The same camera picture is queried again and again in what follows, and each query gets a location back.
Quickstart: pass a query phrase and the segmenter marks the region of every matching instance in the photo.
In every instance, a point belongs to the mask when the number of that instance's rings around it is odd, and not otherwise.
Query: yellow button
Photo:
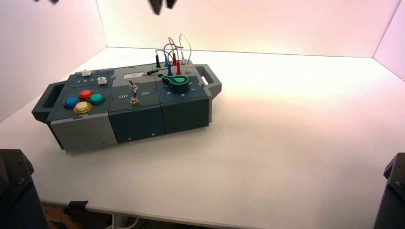
[[[83,114],[91,110],[91,104],[88,102],[79,102],[76,104],[76,106],[73,108],[73,112],[76,114]]]

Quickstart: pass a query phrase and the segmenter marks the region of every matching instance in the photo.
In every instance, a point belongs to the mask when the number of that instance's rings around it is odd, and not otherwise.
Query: blue button
[[[91,105],[101,104],[104,102],[104,97],[102,94],[94,94],[90,97],[89,102],[91,103]]]
[[[64,107],[66,109],[73,109],[76,104],[79,102],[79,99],[76,97],[70,97],[68,99],[66,99],[65,103],[64,103]]]

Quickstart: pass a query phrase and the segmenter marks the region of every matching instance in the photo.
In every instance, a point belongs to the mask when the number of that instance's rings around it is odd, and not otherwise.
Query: pink wall
[[[160,16],[147,0],[97,2],[107,46],[183,32],[197,50],[372,57],[399,0],[178,0]]]
[[[0,0],[0,122],[106,43],[95,0]]]
[[[374,58],[405,80],[405,0],[398,6]]]

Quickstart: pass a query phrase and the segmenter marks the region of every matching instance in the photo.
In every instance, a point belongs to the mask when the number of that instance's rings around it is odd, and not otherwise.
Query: control box
[[[208,126],[221,82],[206,64],[164,65],[77,72],[50,84],[32,114],[66,151]]]

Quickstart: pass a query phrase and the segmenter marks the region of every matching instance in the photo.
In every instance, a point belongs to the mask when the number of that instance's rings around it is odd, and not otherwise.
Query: black plug
[[[158,71],[159,71],[158,69],[155,69],[155,70],[146,72],[146,74],[147,74],[147,75],[152,75],[152,74],[154,74],[154,73],[157,73]]]
[[[159,56],[158,55],[156,55],[156,67],[160,68]]]

